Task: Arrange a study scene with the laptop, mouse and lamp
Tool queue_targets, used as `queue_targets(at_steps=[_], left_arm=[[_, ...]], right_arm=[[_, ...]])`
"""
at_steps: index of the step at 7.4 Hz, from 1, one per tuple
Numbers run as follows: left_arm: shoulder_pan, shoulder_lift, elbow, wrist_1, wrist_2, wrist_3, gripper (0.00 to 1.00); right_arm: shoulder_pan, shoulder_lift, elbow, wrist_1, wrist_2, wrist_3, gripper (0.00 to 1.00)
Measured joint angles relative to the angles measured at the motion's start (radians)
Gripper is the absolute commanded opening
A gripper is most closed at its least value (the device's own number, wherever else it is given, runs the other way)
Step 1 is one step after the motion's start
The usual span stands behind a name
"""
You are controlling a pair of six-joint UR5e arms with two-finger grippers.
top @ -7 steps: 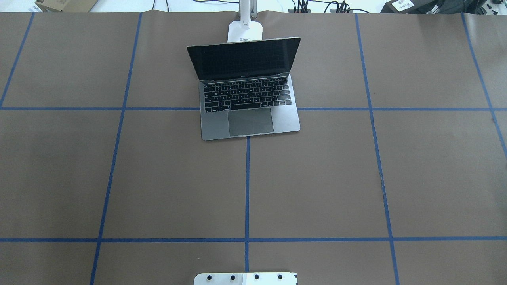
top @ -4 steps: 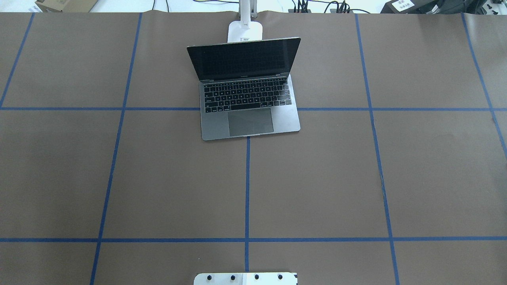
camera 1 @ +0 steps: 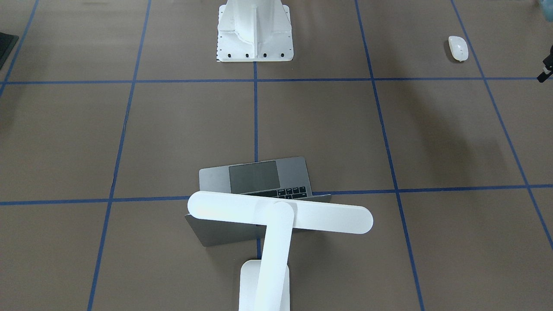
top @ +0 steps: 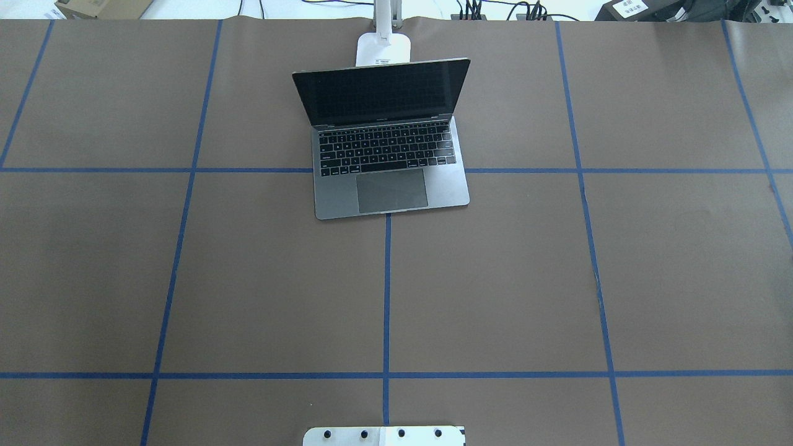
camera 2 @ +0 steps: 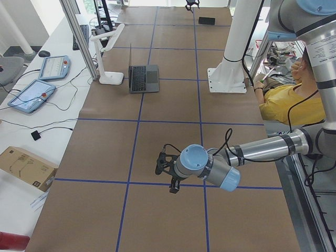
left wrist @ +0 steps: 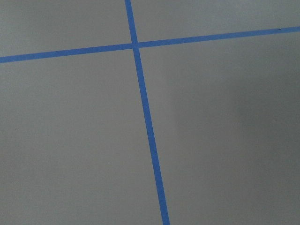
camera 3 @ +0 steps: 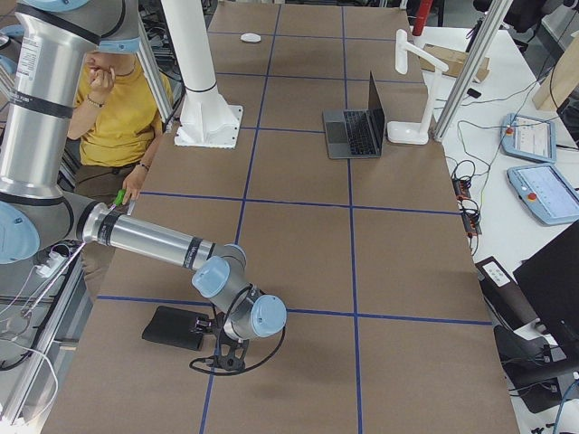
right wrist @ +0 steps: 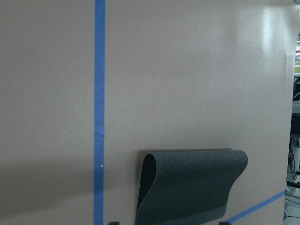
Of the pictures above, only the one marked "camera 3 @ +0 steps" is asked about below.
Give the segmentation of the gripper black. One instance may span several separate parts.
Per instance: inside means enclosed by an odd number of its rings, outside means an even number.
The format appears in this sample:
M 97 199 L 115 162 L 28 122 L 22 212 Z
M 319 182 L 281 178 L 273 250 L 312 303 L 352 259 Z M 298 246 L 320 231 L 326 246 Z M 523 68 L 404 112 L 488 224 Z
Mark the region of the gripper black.
M 192 321 L 192 332 L 196 334 L 210 334 L 216 339 L 227 339 L 228 335 L 223 331 L 226 319 L 225 313 L 219 313 L 213 318 L 197 316 Z

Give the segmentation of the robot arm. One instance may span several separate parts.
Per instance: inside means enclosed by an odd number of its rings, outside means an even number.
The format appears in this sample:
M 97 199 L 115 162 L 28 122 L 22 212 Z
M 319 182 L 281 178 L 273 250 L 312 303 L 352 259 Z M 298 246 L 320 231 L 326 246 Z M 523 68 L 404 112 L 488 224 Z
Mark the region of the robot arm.
M 21 1 L 15 11 L 24 38 L 1 145 L 1 261 L 63 240 L 96 242 L 192 270 L 195 288 L 224 312 L 222 333 L 232 340 L 281 331 L 286 307 L 247 281 L 239 246 L 142 222 L 57 184 L 84 57 L 140 49 L 137 3 Z

